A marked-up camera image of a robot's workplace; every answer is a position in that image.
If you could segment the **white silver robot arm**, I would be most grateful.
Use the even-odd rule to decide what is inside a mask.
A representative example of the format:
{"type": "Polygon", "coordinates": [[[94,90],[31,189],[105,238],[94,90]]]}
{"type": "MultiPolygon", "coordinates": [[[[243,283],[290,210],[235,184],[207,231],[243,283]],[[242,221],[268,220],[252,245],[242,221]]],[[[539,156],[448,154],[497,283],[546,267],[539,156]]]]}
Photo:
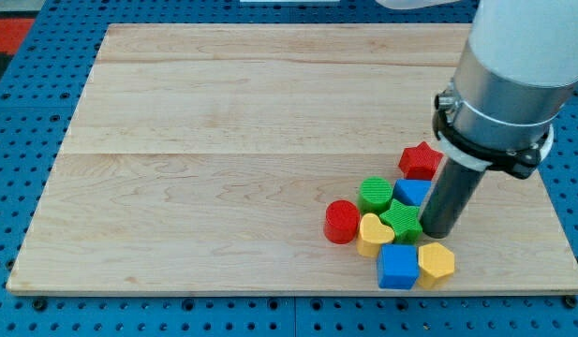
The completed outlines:
{"type": "Polygon", "coordinates": [[[433,128],[449,159],[528,178],[578,84],[578,0],[481,0],[433,128]]]}

